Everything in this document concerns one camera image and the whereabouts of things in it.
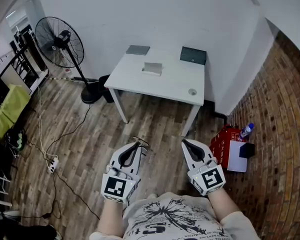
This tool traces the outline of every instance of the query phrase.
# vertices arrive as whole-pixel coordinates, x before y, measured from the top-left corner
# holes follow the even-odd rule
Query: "power strip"
[[[49,166],[49,172],[53,174],[57,169],[58,164],[59,164],[59,160],[56,157],[54,157]]]

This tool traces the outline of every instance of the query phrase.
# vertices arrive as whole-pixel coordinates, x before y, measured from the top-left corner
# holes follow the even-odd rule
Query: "yellow cloth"
[[[22,86],[9,84],[8,87],[10,90],[0,106],[0,138],[15,124],[30,100]]]

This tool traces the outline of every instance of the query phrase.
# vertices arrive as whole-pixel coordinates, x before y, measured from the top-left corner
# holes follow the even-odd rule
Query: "white t-shirt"
[[[139,200],[123,216],[125,240],[259,240],[250,220],[237,211],[217,222],[207,198],[165,193]],[[122,238],[94,232],[90,240]]]

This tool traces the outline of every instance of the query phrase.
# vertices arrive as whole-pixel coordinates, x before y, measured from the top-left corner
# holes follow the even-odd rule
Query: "brick wall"
[[[255,123],[256,153],[227,188],[262,239],[300,239],[300,51],[280,32],[228,118]]]

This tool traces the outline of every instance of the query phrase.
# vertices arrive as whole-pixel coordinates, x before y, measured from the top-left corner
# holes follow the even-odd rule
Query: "electric fan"
[[[35,27],[35,41],[43,56],[60,68],[78,70],[85,88],[81,92],[84,103],[91,104],[101,98],[99,83],[88,83],[79,65],[85,51],[77,32],[67,22],[57,17],[44,17]]]

